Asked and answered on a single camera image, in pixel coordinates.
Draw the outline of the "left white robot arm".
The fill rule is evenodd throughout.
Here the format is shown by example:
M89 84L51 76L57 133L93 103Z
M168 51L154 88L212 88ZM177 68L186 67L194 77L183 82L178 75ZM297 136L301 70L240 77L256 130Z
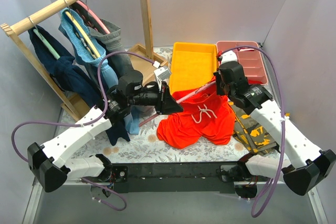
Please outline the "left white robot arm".
M45 192L58 189L68 180L94 177L99 182L109 181L113 166L102 154L71 160L72 154L98 134L115 126L130 114L132 106L153 106L158 114L182 112L183 108L171 96L166 83L171 75L167 67L154 71L155 81L142 84L143 75L132 70L110 88L101 106L94 106L70 127L42 145L31 144L27 149L29 169Z

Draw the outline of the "orange red shorts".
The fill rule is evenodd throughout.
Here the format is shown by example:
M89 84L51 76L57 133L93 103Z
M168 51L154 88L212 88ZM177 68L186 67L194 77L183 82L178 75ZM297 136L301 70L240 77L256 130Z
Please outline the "orange red shorts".
M228 97L218 95L213 84L182 101L183 112L161 120L156 131L159 140L182 149L204 137L216 145L225 145L234 131L235 113Z

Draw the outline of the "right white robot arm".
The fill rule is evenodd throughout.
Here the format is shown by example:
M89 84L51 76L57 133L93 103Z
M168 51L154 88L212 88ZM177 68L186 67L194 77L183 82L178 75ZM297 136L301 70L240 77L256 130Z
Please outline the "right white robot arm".
M335 152L313 144L285 117L271 93L260 84L249 84L237 61L221 63L216 77L218 94L259 123L279 145L280 158L247 154L237 162L242 180L254 176L279 179L303 196L324 180L335 165Z

